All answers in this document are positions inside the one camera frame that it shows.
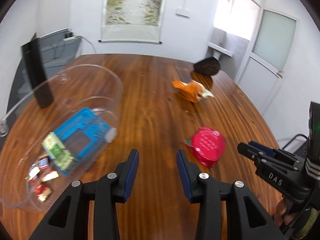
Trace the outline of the right hand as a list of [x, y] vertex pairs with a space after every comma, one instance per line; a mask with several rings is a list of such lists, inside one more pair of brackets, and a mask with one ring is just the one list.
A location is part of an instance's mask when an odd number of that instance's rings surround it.
[[285, 200], [286, 198], [283, 196], [282, 200], [278, 203], [276, 210], [273, 214], [273, 220], [278, 227], [280, 227], [283, 224], [290, 224], [297, 216], [296, 213], [287, 213], [287, 205], [285, 203]]

